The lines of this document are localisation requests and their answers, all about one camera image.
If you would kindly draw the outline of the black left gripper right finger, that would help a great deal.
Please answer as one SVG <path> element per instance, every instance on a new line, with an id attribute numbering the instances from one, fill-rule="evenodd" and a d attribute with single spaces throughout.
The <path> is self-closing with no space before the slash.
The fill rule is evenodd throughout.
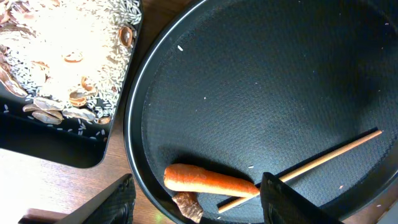
<path id="1" fill-rule="evenodd" d="M 341 224 L 269 172 L 263 173 L 260 196 L 266 224 Z"/>

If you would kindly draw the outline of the orange carrot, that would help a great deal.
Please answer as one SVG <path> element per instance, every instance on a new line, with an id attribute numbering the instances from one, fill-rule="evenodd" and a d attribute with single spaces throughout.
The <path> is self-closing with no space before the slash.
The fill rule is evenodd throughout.
<path id="1" fill-rule="evenodd" d="M 259 189 L 251 182 L 188 164 L 172 164 L 164 171 L 164 185 L 177 192 L 197 192 L 255 197 Z"/>

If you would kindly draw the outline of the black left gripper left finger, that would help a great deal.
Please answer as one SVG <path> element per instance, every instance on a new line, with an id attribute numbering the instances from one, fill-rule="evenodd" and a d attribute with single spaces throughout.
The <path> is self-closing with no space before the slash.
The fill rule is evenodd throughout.
<path id="1" fill-rule="evenodd" d="M 56 224 L 132 224 L 136 189 L 125 174 Z"/>

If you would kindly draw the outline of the wooden chopstick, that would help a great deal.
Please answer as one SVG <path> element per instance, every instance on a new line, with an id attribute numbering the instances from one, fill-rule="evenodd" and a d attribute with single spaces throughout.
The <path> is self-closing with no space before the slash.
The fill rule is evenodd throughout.
<path id="1" fill-rule="evenodd" d="M 373 132 L 371 134 L 368 134 L 368 135 L 366 135 L 366 136 L 364 136 L 364 137 L 362 137 L 362 138 L 360 138 L 358 140 L 355 140 L 355 141 L 353 141 L 353 142 L 351 142 L 351 143 L 349 143 L 349 144 L 347 144 L 347 145 L 345 145 L 343 147 L 340 147 L 340 148 L 338 148 L 338 149 L 336 149 L 336 150 L 334 150 L 332 152 L 329 152 L 328 154 L 325 154 L 324 156 L 321 156 L 318 159 L 315 159 L 315 160 L 313 160 L 313 161 L 311 161 L 311 162 L 309 162 L 309 163 L 307 163 L 307 164 L 305 164 L 305 165 L 293 170 L 292 172 L 289 172 L 288 174 L 283 175 L 279 179 L 282 182 L 286 182 L 288 180 L 291 180 L 291 179 L 293 179 L 293 178 L 295 178 L 295 177 L 297 177 L 297 176 L 299 176 L 299 175 L 301 175 L 301 174 L 303 174 L 303 173 L 305 173 L 305 172 L 307 172 L 307 171 L 309 171 L 309 170 L 311 170 L 311 169 L 313 169 L 315 167 L 320 166 L 321 164 L 324 164 L 325 162 L 327 162 L 329 160 L 334 159 L 335 157 L 338 157 L 338 156 L 350 151 L 351 149 L 353 149 L 353 148 L 365 143 L 366 141 L 369 141 L 370 139 L 373 139 L 376 136 L 379 136 L 380 134 L 382 134 L 382 131 L 380 131 L 380 130 L 377 130 L 377 131 L 375 131 L 375 132 Z M 232 209 L 234 207 L 237 207 L 238 205 L 243 204 L 244 202 L 247 202 L 248 200 L 250 200 L 250 199 L 252 199 L 254 197 L 257 197 L 258 195 L 259 194 L 256 194 L 255 196 L 252 196 L 252 197 L 235 199 L 232 202 L 229 202 L 226 205 L 221 206 L 218 209 L 218 213 L 226 212 L 226 211 L 228 211 L 228 210 L 230 210 L 230 209 Z"/>

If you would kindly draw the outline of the pile of food scraps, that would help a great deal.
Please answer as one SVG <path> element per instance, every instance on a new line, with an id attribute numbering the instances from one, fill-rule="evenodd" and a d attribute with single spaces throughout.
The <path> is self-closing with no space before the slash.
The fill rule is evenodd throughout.
<path id="1" fill-rule="evenodd" d="M 1 114 L 105 139 L 142 18 L 139 0 L 1 1 Z"/>

